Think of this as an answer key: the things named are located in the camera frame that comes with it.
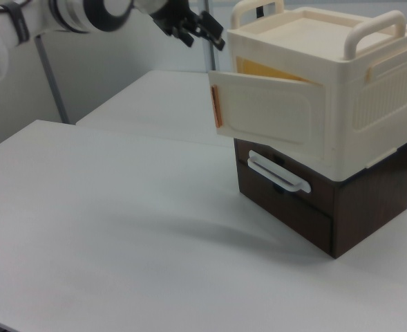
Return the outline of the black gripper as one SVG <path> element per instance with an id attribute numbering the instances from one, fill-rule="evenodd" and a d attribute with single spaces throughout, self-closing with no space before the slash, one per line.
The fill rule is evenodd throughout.
<path id="1" fill-rule="evenodd" d="M 217 50 L 225 47 L 221 24 L 207 11 L 192 11 L 188 1 L 166 1 L 149 16 L 162 32 L 187 47 L 192 47 L 194 42 L 190 34 L 210 41 Z"/>

